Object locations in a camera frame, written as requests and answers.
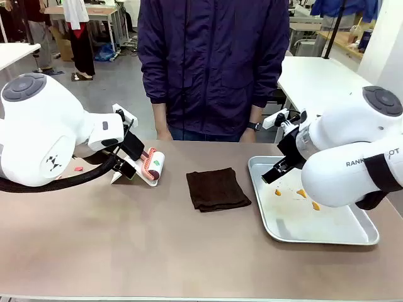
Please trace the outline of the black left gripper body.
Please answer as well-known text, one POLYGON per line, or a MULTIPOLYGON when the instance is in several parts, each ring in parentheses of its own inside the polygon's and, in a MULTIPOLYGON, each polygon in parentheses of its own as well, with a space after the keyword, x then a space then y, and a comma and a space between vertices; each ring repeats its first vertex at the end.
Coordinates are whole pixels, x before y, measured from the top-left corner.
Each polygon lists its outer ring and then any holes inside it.
POLYGON ((126 132, 120 147, 133 161, 139 160, 144 151, 144 144, 130 130, 126 132))

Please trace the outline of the person left hand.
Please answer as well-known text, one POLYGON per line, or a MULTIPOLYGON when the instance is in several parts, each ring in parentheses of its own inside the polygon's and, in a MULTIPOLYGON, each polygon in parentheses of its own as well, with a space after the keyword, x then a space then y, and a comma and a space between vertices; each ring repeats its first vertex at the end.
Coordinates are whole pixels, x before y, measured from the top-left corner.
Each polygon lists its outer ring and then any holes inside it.
POLYGON ((246 128, 239 141, 241 143, 255 143, 256 132, 251 128, 246 128))

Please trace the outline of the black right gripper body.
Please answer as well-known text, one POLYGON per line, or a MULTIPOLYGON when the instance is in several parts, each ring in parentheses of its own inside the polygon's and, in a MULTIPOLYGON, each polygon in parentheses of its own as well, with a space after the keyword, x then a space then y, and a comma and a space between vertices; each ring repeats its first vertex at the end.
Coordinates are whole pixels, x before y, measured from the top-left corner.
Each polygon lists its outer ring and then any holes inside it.
POLYGON ((277 147, 284 155, 284 158, 277 163, 279 167, 303 167, 306 163, 297 148, 298 133, 299 130, 295 128, 278 143, 277 147))

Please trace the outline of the person right hand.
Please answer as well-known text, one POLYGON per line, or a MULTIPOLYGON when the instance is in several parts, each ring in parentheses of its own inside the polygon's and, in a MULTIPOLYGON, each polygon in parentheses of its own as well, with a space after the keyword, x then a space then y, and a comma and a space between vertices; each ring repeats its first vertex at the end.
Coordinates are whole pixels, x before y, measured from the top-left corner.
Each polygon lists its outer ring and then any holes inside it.
POLYGON ((173 140, 173 137, 172 137, 171 132, 169 131, 169 128, 167 127, 167 125, 157 127, 156 132, 157 132, 158 140, 164 140, 164 141, 173 140))

